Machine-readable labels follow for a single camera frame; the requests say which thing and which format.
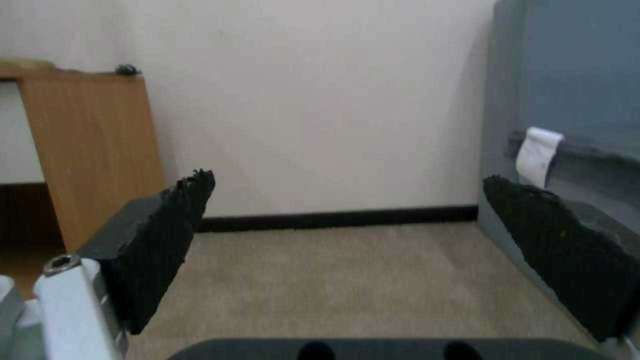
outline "white paper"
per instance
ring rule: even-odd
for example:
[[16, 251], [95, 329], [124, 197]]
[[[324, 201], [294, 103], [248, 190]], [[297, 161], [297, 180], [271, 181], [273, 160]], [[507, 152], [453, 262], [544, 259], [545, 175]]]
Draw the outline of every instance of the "white paper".
[[544, 189], [547, 185], [549, 165], [562, 140], [564, 135], [560, 133], [538, 127], [527, 129], [527, 136], [516, 159], [518, 174], [538, 188]]

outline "white wall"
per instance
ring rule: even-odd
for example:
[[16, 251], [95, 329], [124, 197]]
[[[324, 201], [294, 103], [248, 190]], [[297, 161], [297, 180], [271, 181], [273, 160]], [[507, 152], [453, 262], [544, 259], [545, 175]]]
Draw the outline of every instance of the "white wall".
[[493, 2], [5, 0], [0, 55], [139, 65], [207, 216], [475, 204]]

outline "black foam pad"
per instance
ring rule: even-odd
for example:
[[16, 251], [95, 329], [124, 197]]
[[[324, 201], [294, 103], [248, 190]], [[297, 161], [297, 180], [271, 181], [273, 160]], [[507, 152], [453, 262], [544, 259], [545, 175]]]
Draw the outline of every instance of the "black foam pad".
[[100, 263], [116, 314], [131, 334], [156, 312], [214, 187], [213, 173], [199, 170], [171, 189], [132, 200], [78, 251]]
[[484, 193], [526, 262], [593, 337], [622, 335], [640, 303], [637, 260], [553, 193], [499, 176], [484, 180]]

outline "small black object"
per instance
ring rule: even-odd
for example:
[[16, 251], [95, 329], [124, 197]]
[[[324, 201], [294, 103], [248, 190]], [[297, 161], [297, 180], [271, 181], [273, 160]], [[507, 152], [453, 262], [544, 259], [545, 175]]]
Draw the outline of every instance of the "small black object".
[[471, 345], [463, 341], [453, 341], [444, 348], [445, 360], [482, 360], [482, 357]]
[[135, 76], [141, 74], [141, 72], [131, 64], [120, 64], [116, 68], [116, 74], [123, 76]]
[[156, 313], [215, 184], [211, 171], [199, 170], [169, 190], [132, 200], [78, 250], [100, 263], [115, 312], [131, 334]]
[[335, 354], [326, 343], [311, 341], [300, 349], [298, 360], [335, 360]]

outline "wooden board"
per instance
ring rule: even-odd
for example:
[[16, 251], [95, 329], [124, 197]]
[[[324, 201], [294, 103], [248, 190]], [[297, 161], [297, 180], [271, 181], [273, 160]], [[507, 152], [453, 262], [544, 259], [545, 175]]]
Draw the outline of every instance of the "wooden board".
[[19, 86], [68, 251], [129, 200], [165, 187], [143, 78], [33, 77]]

